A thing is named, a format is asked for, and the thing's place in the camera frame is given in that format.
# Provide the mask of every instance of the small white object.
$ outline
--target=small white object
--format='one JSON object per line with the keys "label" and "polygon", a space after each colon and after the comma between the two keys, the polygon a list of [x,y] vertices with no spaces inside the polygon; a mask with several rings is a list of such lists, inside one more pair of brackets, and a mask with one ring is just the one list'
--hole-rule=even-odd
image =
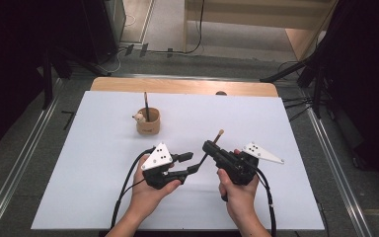
{"label": "small white object", "polygon": [[257,157],[258,159],[284,164],[284,161],[282,159],[279,159],[278,157],[276,157],[269,151],[263,149],[262,147],[258,146],[254,142],[251,142],[248,145],[244,146],[243,151],[254,157]]}
{"label": "small white object", "polygon": [[172,157],[169,153],[168,147],[166,147],[165,143],[161,142],[156,146],[149,158],[143,163],[141,169],[145,171],[171,163]]}
{"label": "small white object", "polygon": [[136,115],[132,116],[137,122],[146,122],[146,118],[144,117],[142,112],[137,113]]}

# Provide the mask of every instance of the black cable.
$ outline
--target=black cable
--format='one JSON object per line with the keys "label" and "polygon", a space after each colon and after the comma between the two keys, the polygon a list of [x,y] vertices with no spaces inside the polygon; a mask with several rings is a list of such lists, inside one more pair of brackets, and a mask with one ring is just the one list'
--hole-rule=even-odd
{"label": "black cable", "polygon": [[246,160],[244,160],[244,162],[245,164],[254,168],[257,171],[257,173],[261,176],[260,181],[266,189],[266,195],[267,195],[267,200],[268,200],[269,216],[270,216],[270,235],[272,237],[275,237],[276,236],[275,212],[273,211],[272,195],[270,193],[270,187],[267,182],[266,176],[258,167],[254,166],[253,164],[248,163]]}
{"label": "black cable", "polygon": [[304,112],[306,112],[306,111],[307,111],[308,109],[310,109],[310,108],[312,108],[312,106],[308,106],[308,107],[306,107],[306,109],[304,109],[303,111],[297,113],[295,116],[291,117],[291,118],[289,119],[289,121],[293,121],[293,120],[299,118],[299,117],[301,116],[301,114],[303,114]]}
{"label": "black cable", "polygon": [[158,51],[158,50],[146,50],[147,52],[153,52],[153,53],[166,53],[166,54],[184,54],[184,55],[187,55],[187,54],[190,54],[190,53],[193,53],[195,52],[199,46],[201,45],[201,40],[202,40],[202,19],[203,19],[203,16],[204,16],[204,2],[205,0],[202,0],[202,5],[201,5],[201,16],[199,17],[199,39],[198,39],[198,44],[196,45],[196,47],[191,50],[191,51]]}
{"label": "black cable", "polygon": [[156,147],[153,147],[151,149],[148,149],[148,150],[145,150],[143,151],[133,162],[133,164],[131,165],[130,167],[130,170],[128,171],[128,174],[127,174],[127,177],[125,178],[125,181],[124,181],[124,185],[122,186],[122,189],[121,189],[121,192],[119,193],[119,198],[118,200],[116,201],[115,203],[115,207],[114,207],[114,213],[113,213],[113,219],[112,219],[112,225],[111,225],[111,228],[113,228],[115,226],[115,221],[116,221],[116,215],[118,214],[118,210],[119,210],[119,205],[121,204],[121,199],[122,197],[124,196],[126,190],[125,190],[125,187],[127,186],[128,184],[128,180],[130,179],[130,176],[131,176],[131,173],[133,172],[134,170],[134,167],[136,166],[136,164],[138,163],[138,161],[141,159],[141,157],[143,157],[143,155],[147,154],[147,153],[152,153],[154,150],[155,150]]}
{"label": "black cable", "polygon": [[129,190],[132,189],[134,186],[136,186],[136,185],[142,183],[142,182],[145,181],[145,180],[146,180],[146,179],[143,179],[143,180],[141,180],[141,181],[135,183],[134,185],[128,187],[128,188],[124,191],[124,194],[122,194],[122,197],[124,197],[124,195],[127,193],[127,191],[129,191]]}

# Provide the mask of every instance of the wire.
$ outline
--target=wire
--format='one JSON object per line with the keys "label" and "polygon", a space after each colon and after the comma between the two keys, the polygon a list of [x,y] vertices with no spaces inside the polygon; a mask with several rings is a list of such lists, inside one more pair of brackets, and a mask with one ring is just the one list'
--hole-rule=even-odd
{"label": "wire", "polygon": [[135,183],[134,185],[132,185],[132,186],[130,186],[130,187],[128,187],[125,191],[124,191],[124,194],[123,194],[123,196],[127,193],[127,191],[129,191],[131,188],[133,188],[134,186],[136,186],[136,185],[138,185],[138,184],[140,184],[140,183],[142,183],[143,181],[145,181],[146,179],[143,179],[143,180],[141,180],[141,181],[139,181],[139,182],[137,182],[137,183]]}
{"label": "wire", "polygon": [[131,172],[134,170],[134,167],[136,166],[136,164],[138,163],[138,161],[141,159],[141,157],[143,157],[147,153],[152,153],[155,150],[155,148],[156,147],[153,147],[151,149],[145,150],[142,153],[140,153],[140,155],[134,160],[133,164],[131,165],[130,170],[128,171],[127,177],[125,178],[124,185],[122,186],[122,190],[119,193],[119,198],[118,198],[118,200],[115,203],[111,228],[113,228],[115,226],[116,215],[118,214],[119,206],[121,205],[121,199],[122,199],[122,197],[124,196],[124,194],[126,192],[125,187],[126,187],[126,185],[128,183],[128,180],[130,179]]}
{"label": "wire", "polygon": [[205,0],[202,0],[202,5],[201,5],[201,14],[199,17],[199,39],[198,39],[198,44],[196,47],[191,50],[191,51],[158,51],[158,50],[147,50],[147,52],[152,52],[152,53],[159,53],[159,54],[179,54],[179,55],[185,55],[185,56],[197,56],[197,55],[190,55],[191,53],[195,52],[199,46],[201,45],[201,40],[202,40],[202,19],[204,16],[204,3]]}
{"label": "wire", "polygon": [[122,53],[123,51],[125,51],[125,49],[119,50],[118,53],[116,54],[116,60],[118,61],[118,67],[115,70],[108,70],[108,69],[106,69],[100,65],[96,65],[96,66],[99,67],[101,70],[108,72],[108,73],[115,73],[115,72],[119,71],[119,69],[121,67],[121,62],[119,61],[119,54]]}
{"label": "wire", "polygon": [[306,107],[306,109],[304,109],[303,111],[297,113],[295,116],[291,117],[291,118],[289,119],[289,121],[293,121],[293,120],[299,118],[299,117],[301,116],[301,114],[303,114],[304,112],[306,112],[306,111],[307,111],[308,109],[310,109],[310,108],[312,108],[312,106],[308,106],[308,107]]}
{"label": "wire", "polygon": [[267,182],[266,176],[264,175],[264,173],[258,167],[256,167],[253,164],[249,163],[245,159],[243,161],[245,162],[245,164],[247,164],[248,166],[254,168],[257,171],[257,176],[261,176],[260,181],[261,181],[261,183],[263,184],[263,186],[266,189],[266,195],[267,195],[267,200],[268,200],[269,216],[270,216],[270,226],[271,226],[271,228],[270,228],[270,235],[272,237],[275,237],[276,236],[275,212],[273,211],[272,195],[270,193],[270,187],[269,187],[269,184]]}
{"label": "wire", "polygon": [[133,21],[132,21],[131,23],[129,23],[129,24],[127,24],[127,25],[124,25],[125,27],[129,27],[129,26],[133,25],[134,23],[136,23],[136,18],[135,18],[135,17],[133,17],[133,16],[131,16],[131,15],[128,15],[128,14],[125,14],[125,16],[126,16],[126,17],[130,17],[130,18],[133,19]]}

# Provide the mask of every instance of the table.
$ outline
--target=table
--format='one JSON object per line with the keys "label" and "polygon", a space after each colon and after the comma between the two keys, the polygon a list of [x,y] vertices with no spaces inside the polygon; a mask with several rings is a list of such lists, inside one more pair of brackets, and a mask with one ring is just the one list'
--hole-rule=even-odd
{"label": "table", "polygon": [[[161,112],[157,135],[139,135],[131,118],[143,104],[143,91],[148,92],[149,106]],[[228,96],[215,96],[217,91]],[[81,102],[32,228],[108,229],[125,175],[141,151],[163,141],[172,153],[193,152],[192,160],[174,167],[183,170],[200,161],[204,140],[213,139],[223,128],[218,142],[223,149],[242,148],[254,139],[284,160],[284,165],[260,161],[271,187],[277,228],[324,229],[285,109],[276,95],[273,85],[263,83],[97,78]],[[219,196],[216,170],[214,161],[206,159],[196,174],[165,197],[140,229],[236,229]],[[125,212],[129,198],[129,194],[124,196],[118,216]],[[255,207],[264,226],[270,228],[266,204],[265,189],[259,187]]]}
{"label": "table", "polygon": [[[187,22],[199,21],[202,0],[186,0]],[[285,28],[298,60],[307,56],[331,19],[338,0],[205,0],[204,22]]]}

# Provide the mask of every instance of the white table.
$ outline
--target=white table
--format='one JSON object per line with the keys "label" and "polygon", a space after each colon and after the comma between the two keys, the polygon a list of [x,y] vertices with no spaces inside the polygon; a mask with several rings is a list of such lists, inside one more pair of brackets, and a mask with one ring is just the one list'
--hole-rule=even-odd
{"label": "white table", "polygon": [[[46,188],[33,229],[109,229],[114,204],[133,160],[165,142],[171,153],[193,152],[177,164],[198,163],[202,144],[219,129],[218,145],[241,149],[255,141],[284,160],[260,161],[273,196],[277,229],[324,229],[310,183],[280,98],[149,93],[149,106],[161,113],[161,131],[142,136],[131,118],[144,106],[143,94],[87,92],[72,123]],[[142,230],[230,230],[236,226],[218,192],[217,168],[207,158],[198,173],[167,196],[140,226]],[[123,215],[130,194],[123,198]],[[270,229],[264,187],[255,207]]]}

